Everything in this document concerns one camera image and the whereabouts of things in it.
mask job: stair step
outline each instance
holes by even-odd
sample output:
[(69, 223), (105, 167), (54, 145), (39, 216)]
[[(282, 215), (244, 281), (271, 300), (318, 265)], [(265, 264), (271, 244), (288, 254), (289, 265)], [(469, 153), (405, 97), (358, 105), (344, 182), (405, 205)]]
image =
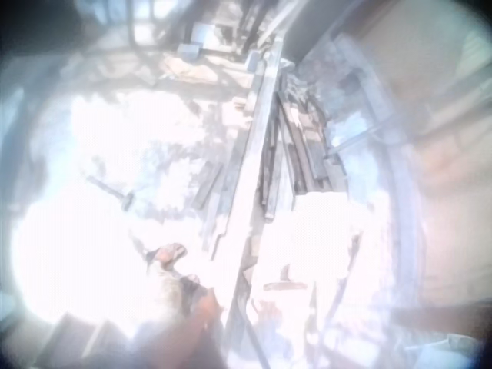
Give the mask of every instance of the stair step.
[(96, 327), (66, 314), (38, 356), (35, 367), (63, 367), (80, 361)]

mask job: hammer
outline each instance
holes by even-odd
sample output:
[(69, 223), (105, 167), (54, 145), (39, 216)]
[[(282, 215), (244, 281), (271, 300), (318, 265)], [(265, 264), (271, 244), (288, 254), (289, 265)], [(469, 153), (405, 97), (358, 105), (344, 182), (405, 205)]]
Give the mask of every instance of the hammer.
[(124, 195), (124, 194), (121, 194), (120, 192), (110, 188), (109, 186), (102, 183), (97, 178), (92, 177), (91, 175), (86, 177), (86, 179), (89, 182), (91, 182), (93, 185), (98, 186), (104, 192), (108, 192), (109, 194), (115, 196), (119, 201), (121, 201), (121, 209), (123, 209), (123, 211), (127, 211), (130, 208), (131, 203), (133, 202), (133, 199), (134, 199), (133, 192), (130, 191), (126, 195)]

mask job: wooden plank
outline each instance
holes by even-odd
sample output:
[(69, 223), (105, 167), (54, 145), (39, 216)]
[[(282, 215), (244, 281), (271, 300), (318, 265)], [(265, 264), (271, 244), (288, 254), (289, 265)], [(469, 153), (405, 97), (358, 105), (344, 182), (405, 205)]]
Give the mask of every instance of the wooden plank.
[(277, 132), (277, 144), (274, 151), (274, 167), (271, 176), (270, 191), (268, 192), (267, 208), (265, 209), (264, 218), (266, 221), (273, 221), (275, 217), (275, 208), (277, 207), (278, 189), (282, 174), (282, 161), (284, 160), (284, 146), (282, 145), (282, 136)]
[(268, 203), (268, 192), (270, 191), (271, 167), (273, 162), (272, 149), (269, 148), (268, 141), (265, 142), (262, 159), (262, 183), (261, 183), (261, 204), (266, 206)]
[(324, 161), (324, 165), (328, 172), (331, 190), (334, 192), (347, 192), (347, 181), (341, 165), (333, 164), (329, 159)]
[(207, 161), (205, 163), (199, 176), (202, 177), (202, 175), (206, 175), (207, 177), (201, 183), (201, 186), (193, 199), (193, 204), (191, 205), (193, 208), (201, 210), (204, 207), (205, 202), (207, 202), (208, 195), (214, 187), (214, 183), (217, 180), (218, 175), (221, 173), (221, 170), (222, 163), (214, 164), (211, 161)]
[(288, 101), (287, 96), (285, 96), (284, 92), (278, 91), (277, 97), (281, 106), (281, 119), (283, 119), (284, 123), (287, 125), (287, 128), (292, 137), (292, 141), (294, 142), (294, 146), (298, 153), (299, 165), (301, 166), (302, 174), (304, 176), (306, 190), (307, 192), (316, 191), (317, 185), (314, 183), (308, 155), (306, 154), (306, 150), (304, 149), (304, 142), (299, 129), (295, 125), (294, 118), (292, 117), (291, 104)]
[(259, 94), (259, 104), (254, 110), (251, 131), (244, 153), (243, 164), (239, 174), (238, 186), (234, 195), (228, 232), (221, 239), (214, 260), (216, 281), (215, 294), (223, 307), (221, 321), (224, 325), (222, 346), (225, 351), (229, 348), (230, 322), (229, 314), (235, 298), (236, 285), (241, 270), (244, 247), (250, 231), (251, 214), (254, 207), (254, 197), (261, 169), (261, 156), (268, 129), (271, 104), (277, 83), (278, 68), (284, 44), (284, 35), (279, 35), (271, 47), (268, 57), (265, 77)]
[(248, 142), (248, 130), (240, 129), (236, 142), (232, 148), (231, 157), (229, 159), (228, 169), (225, 173), (224, 186), (221, 192), (221, 200), (218, 206), (217, 213), (217, 227), (215, 228), (214, 236), (212, 237), (212, 243), (214, 250), (209, 252), (210, 260), (213, 259), (215, 248), (220, 237), (222, 237), (228, 229), (229, 215), (232, 210), (232, 203), (234, 200), (234, 193), (238, 185), (239, 173), (241, 170), (241, 164), (243, 162), (244, 150), (246, 149), (246, 143)]
[(297, 108), (298, 127), (301, 131), (311, 172), (313, 173), (314, 179), (321, 180), (327, 178), (328, 174), (323, 162), (326, 156), (323, 138), (320, 136), (316, 124), (313, 123), (302, 104), (298, 101), (296, 105), (294, 108)]
[(253, 82), (251, 83), (251, 90), (249, 91), (248, 97), (246, 99), (246, 106), (244, 107), (245, 114), (252, 114), (254, 108), (256, 107), (256, 101), (260, 94), (261, 85), (263, 83), (264, 73), (266, 69), (266, 64), (263, 59), (258, 62), (256, 72), (254, 73)]
[(270, 117), (268, 121), (267, 137), (264, 143), (263, 162), (262, 162), (262, 183), (261, 183), (261, 204), (266, 206), (268, 203), (268, 192), (270, 191), (271, 171), (274, 164), (274, 146), (275, 146), (275, 124)]
[(261, 48), (263, 44), (274, 34), (275, 31), (289, 18), (300, 11), (305, 4), (306, 0), (302, 2), (289, 2), (282, 10), (275, 16), (275, 18), (268, 24), (267, 29), (261, 34), (258, 39), (257, 46)]
[(225, 175), (220, 175), (220, 179), (216, 181), (214, 189), (210, 194), (210, 200), (208, 201), (207, 217), (205, 219), (205, 225), (202, 232), (202, 251), (208, 253), (209, 259), (214, 257), (215, 244), (214, 244), (214, 230), (217, 224), (218, 207), (221, 202), (221, 192), (224, 186)]

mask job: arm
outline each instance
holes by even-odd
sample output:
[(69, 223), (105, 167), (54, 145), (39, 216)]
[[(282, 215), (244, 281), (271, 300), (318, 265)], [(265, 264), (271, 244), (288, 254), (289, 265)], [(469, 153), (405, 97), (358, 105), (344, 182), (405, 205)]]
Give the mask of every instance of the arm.
[(143, 348), (143, 355), (152, 369), (175, 369), (193, 354), (201, 333), (219, 312), (214, 292), (199, 302), (193, 314), (170, 331), (159, 334)]

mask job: hand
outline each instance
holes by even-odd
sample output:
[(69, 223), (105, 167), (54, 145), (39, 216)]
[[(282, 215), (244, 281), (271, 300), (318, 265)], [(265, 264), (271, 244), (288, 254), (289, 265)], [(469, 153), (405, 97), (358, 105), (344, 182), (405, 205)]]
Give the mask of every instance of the hand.
[(209, 289), (207, 294), (198, 301), (197, 312), (203, 314), (207, 322), (213, 321), (219, 316), (221, 308), (213, 288)]

